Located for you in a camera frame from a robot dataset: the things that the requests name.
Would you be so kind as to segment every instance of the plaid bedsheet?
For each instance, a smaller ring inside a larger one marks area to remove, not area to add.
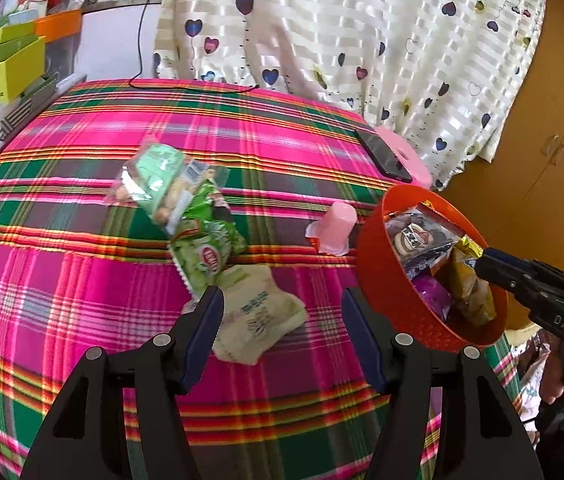
[[[152,84],[165,89],[81,85],[0,156],[0,470],[18,477],[44,413],[87,348],[136,348],[168,330],[190,298],[146,215],[102,205],[122,162],[152,134],[232,168],[225,195],[249,243],[233,263],[271,266],[310,315],[254,367],[211,356],[201,382],[179,399],[203,478],[361,478],[386,400],[364,382],[339,313],[343,289],[356,283],[355,251],[318,255],[304,231],[334,200],[363,221],[390,186],[353,135],[368,126],[285,94]],[[487,356],[518,402],[505,340]],[[433,472],[440,400],[434,392],[423,479]],[[133,397],[125,412],[134,475],[143,478]]]

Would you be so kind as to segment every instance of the black phone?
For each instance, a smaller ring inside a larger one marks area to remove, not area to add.
[[[399,158],[393,153],[393,150],[389,148],[388,144],[382,140],[382,137],[377,134],[361,132],[359,130],[355,131],[355,136],[359,139],[364,150],[366,150],[366,153],[368,153],[373,160],[380,173],[384,176],[401,180],[407,184],[413,182],[411,174],[399,161]]]

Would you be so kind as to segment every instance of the purple package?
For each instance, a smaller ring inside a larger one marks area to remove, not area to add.
[[[433,276],[424,272],[411,282],[419,297],[424,300],[439,319],[446,321],[452,305],[452,296]]]

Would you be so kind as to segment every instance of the clear plastic bag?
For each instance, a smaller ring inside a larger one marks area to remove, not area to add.
[[[169,236],[205,180],[223,186],[228,168],[200,162],[154,137],[143,140],[107,195],[107,203],[136,202]]]
[[[390,215],[385,228],[409,279],[446,261],[463,231],[438,212],[418,204]]]

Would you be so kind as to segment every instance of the curtain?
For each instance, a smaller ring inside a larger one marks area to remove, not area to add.
[[[492,161],[546,0],[163,0],[160,77],[258,84],[405,137],[442,189]]]

